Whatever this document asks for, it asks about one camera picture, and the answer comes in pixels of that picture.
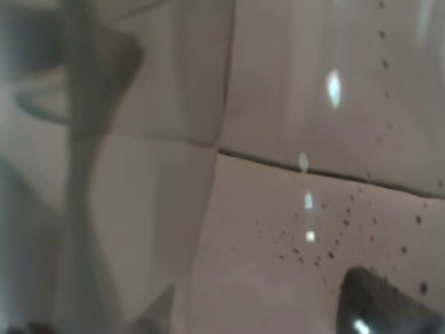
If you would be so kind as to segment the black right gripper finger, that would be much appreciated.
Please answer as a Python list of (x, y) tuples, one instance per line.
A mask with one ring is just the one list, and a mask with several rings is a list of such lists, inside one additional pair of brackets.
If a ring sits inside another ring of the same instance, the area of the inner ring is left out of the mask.
[(347, 270), (337, 304), (337, 333), (443, 333), (444, 315), (364, 267)]

